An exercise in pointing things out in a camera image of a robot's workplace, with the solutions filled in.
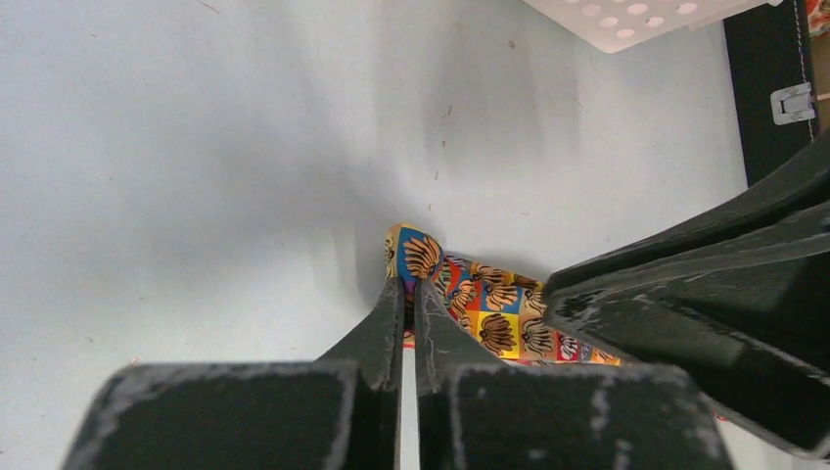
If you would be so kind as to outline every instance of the white surface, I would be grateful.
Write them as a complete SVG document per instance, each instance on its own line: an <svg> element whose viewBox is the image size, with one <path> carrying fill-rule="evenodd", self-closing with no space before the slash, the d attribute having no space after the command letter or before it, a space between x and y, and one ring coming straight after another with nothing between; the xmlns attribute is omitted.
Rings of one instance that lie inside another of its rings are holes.
<svg viewBox="0 0 830 470"><path fill-rule="evenodd" d="M793 457L776 447L731 423L718 423L721 435L726 440L736 469L751 470L769 468L776 470L826 470L823 463L810 462Z"/></svg>
<svg viewBox="0 0 830 470"><path fill-rule="evenodd" d="M0 2L4 470L133 358L324 352L399 221L543 277L744 188L719 25L607 56L518 0L207 3Z"/></svg>
<svg viewBox="0 0 830 470"><path fill-rule="evenodd" d="M525 0L597 49L619 52L684 26L702 26L767 0ZM780 3L781 0L769 0Z"/></svg>

